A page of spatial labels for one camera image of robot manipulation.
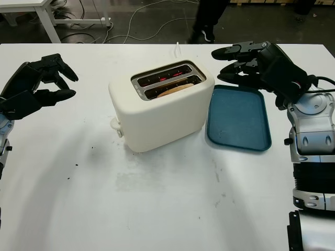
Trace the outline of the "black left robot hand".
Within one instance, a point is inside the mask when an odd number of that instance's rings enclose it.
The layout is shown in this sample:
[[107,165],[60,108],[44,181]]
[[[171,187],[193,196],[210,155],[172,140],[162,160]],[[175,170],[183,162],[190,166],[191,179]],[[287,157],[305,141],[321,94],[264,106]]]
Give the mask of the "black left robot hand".
[[[35,62],[25,62],[6,83],[1,97],[9,100],[16,95],[27,91],[43,106],[54,106],[56,103],[73,97],[76,92],[69,88],[64,75],[69,80],[79,80],[75,72],[62,60],[60,54],[43,56]],[[59,88],[55,92],[48,89],[39,90],[40,83],[54,83]]]

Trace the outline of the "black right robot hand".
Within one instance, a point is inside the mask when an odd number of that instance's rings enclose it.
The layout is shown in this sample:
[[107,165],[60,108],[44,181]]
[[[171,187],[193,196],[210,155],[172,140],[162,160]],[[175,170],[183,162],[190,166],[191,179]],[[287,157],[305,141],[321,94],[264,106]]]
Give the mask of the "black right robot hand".
[[276,44],[268,41],[235,43],[211,53],[215,60],[233,61],[218,78],[224,82],[270,92],[291,89],[299,92],[308,85],[307,73],[295,65]]

